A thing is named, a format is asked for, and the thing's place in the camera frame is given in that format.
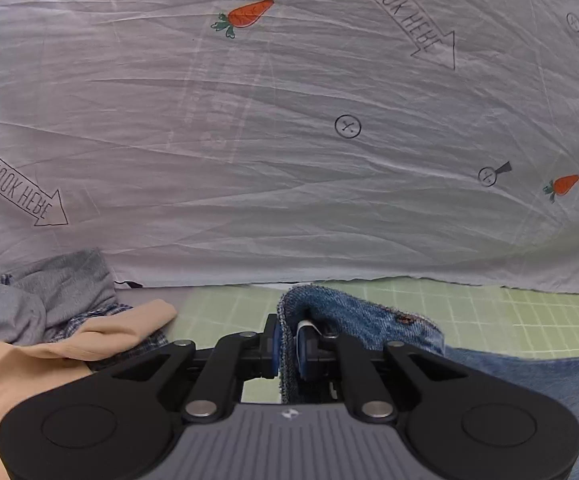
green grid mat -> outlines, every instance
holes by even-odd
[[[325,282],[364,300],[430,318],[452,346],[521,356],[579,356],[579,295],[546,294],[497,286],[468,286],[433,280]],[[198,348],[223,335],[260,332],[276,311],[282,290],[255,285],[194,287],[170,324],[170,340],[189,338]],[[278,383],[249,381],[244,400],[278,402]]]

denim pants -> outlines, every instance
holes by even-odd
[[[579,421],[579,358],[520,359],[445,345],[441,330],[431,320],[407,314],[323,286],[306,285],[288,291],[279,303],[281,339],[281,397],[287,403],[320,402],[329,397],[327,385],[298,381],[294,335],[298,323],[311,319],[330,334],[348,333],[366,348],[400,340],[510,383],[552,397]],[[570,480],[579,480],[579,458]]]

white fabric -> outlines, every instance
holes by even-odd
[[[256,1],[0,0],[0,271],[579,292],[579,0]]]

carrot print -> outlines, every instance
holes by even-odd
[[[225,35],[228,38],[234,39],[234,27],[246,28],[253,25],[258,19],[274,4],[274,0],[261,0],[253,4],[247,4],[243,7],[238,7],[232,10],[228,15],[222,12],[218,15],[218,22],[212,25],[215,30],[223,30],[226,28]]]
[[[554,196],[563,196],[564,194],[567,194],[567,192],[572,189],[572,186],[576,184],[578,180],[578,175],[562,176],[556,180],[550,180],[549,186],[545,186],[543,188],[543,192],[549,195],[550,201],[553,202]]]

look here arrow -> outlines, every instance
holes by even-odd
[[[414,0],[374,0],[416,47],[412,57],[456,70],[454,31],[443,34]]]
[[[36,218],[35,226],[67,225],[58,189],[49,195],[0,158],[0,196]]]

